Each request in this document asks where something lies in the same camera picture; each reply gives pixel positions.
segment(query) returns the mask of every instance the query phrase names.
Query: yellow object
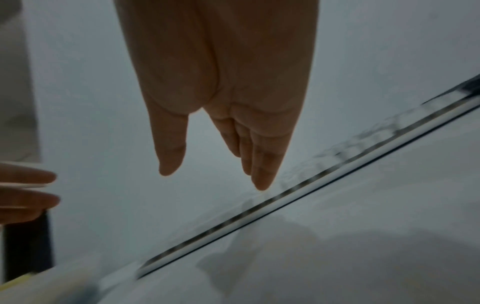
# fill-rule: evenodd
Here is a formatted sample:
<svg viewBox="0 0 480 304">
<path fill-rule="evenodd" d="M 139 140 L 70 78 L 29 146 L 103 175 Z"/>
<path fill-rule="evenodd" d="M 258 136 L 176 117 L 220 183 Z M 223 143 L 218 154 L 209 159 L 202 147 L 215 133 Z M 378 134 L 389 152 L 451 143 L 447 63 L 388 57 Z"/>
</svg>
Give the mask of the yellow object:
<svg viewBox="0 0 480 304">
<path fill-rule="evenodd" d="M 22 284 L 22 283 L 28 281 L 32 276 L 33 276 L 32 273 L 27 273 L 27 274 L 24 274 L 22 276 L 19 276 L 14 280 L 11 280 L 11 281 L 9 281 L 5 284 L 0 285 L 0 291 L 3 291 L 3 290 L 8 289 L 10 287 L 16 286 L 18 284 Z"/>
</svg>

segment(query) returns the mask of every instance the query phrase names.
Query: pinky finger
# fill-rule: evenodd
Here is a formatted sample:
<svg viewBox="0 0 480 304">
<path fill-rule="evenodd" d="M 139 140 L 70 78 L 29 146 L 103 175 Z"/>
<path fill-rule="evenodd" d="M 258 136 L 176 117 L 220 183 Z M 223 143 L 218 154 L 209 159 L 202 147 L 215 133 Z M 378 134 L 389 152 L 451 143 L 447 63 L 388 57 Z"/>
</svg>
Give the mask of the pinky finger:
<svg viewBox="0 0 480 304">
<path fill-rule="evenodd" d="M 43 210 L 40 209 L 0 209 L 0 224 L 14 224 L 29 222 L 38 218 Z"/>
</svg>

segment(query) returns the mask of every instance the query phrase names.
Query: hand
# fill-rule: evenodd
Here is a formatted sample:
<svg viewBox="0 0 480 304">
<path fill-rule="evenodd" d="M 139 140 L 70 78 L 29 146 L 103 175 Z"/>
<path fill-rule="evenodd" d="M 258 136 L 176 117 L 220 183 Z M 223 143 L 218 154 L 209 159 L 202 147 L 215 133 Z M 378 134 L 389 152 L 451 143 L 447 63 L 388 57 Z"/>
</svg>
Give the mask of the hand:
<svg viewBox="0 0 480 304">
<path fill-rule="evenodd" d="M 48 171 L 0 163 L 0 183 L 48 184 L 55 179 Z M 53 194 L 0 186 L 0 224 L 34 220 L 59 201 Z"/>
<path fill-rule="evenodd" d="M 203 108 L 243 170 L 273 182 L 300 115 L 317 0 L 117 0 L 162 175 L 186 151 Z"/>
</svg>

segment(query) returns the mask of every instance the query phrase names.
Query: finger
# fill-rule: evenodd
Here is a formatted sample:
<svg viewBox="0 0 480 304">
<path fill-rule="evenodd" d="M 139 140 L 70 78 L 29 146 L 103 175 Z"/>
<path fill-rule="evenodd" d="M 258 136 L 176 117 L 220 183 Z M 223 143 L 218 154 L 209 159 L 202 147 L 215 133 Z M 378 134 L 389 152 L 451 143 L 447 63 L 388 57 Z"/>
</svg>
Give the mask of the finger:
<svg viewBox="0 0 480 304">
<path fill-rule="evenodd" d="M 235 122 L 232 118 L 215 119 L 211 117 L 213 124 L 220 131 L 221 137 L 225 141 L 228 149 L 236 157 L 240 157 L 239 135 L 235 130 Z"/>
<path fill-rule="evenodd" d="M 282 164 L 292 134 L 263 137 L 251 133 L 253 142 L 251 180 L 258 190 L 266 190 Z"/>
<path fill-rule="evenodd" d="M 300 115 L 301 108 L 269 113 L 241 104 L 232 104 L 231 116 L 255 133 L 275 137 L 289 134 L 293 131 Z"/>
<path fill-rule="evenodd" d="M 50 209 L 57 206 L 60 198 L 38 191 L 0 187 L 0 207 L 23 207 L 28 209 Z"/>
<path fill-rule="evenodd" d="M 155 152 L 163 176 L 173 174 L 182 164 L 187 150 L 188 115 L 175 114 L 162 108 L 148 94 L 143 94 Z"/>
<path fill-rule="evenodd" d="M 56 178 L 53 172 L 0 164 L 0 183 L 49 184 Z"/>
<path fill-rule="evenodd" d="M 32 221 L 42 214 L 40 209 L 0 209 L 0 224 L 15 224 Z"/>
<path fill-rule="evenodd" d="M 239 123 L 235 123 L 235 129 L 239 136 L 241 167 L 246 175 L 251 175 L 253 144 L 250 129 Z"/>
</svg>

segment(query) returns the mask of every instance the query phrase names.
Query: black object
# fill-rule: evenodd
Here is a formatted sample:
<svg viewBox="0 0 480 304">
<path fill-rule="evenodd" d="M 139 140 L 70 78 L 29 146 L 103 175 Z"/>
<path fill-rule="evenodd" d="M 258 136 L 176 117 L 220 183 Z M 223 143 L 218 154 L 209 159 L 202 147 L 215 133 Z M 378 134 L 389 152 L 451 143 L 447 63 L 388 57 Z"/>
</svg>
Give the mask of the black object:
<svg viewBox="0 0 480 304">
<path fill-rule="evenodd" d="M 30 272 L 42 272 L 53 265 L 47 212 L 31 222 L 9 224 L 3 228 L 5 281 Z"/>
</svg>

